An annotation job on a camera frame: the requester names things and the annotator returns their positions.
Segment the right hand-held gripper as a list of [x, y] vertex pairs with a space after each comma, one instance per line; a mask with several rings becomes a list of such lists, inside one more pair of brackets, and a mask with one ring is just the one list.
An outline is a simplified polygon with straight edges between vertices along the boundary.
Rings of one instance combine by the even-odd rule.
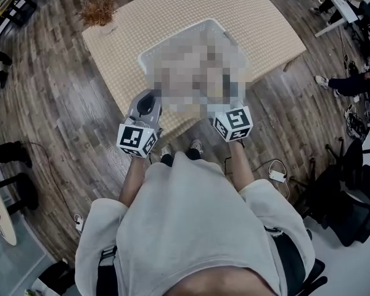
[[212, 127], [226, 142], [246, 138], [253, 128], [250, 110], [241, 101], [208, 105], [208, 118]]

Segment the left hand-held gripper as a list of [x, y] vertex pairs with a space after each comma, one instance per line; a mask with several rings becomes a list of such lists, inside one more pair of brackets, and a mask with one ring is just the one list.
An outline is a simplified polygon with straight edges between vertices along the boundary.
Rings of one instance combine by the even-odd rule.
[[158, 123], [161, 114], [161, 97], [153, 97], [151, 89], [140, 92], [119, 126], [117, 147], [132, 157], [146, 158], [163, 131]]

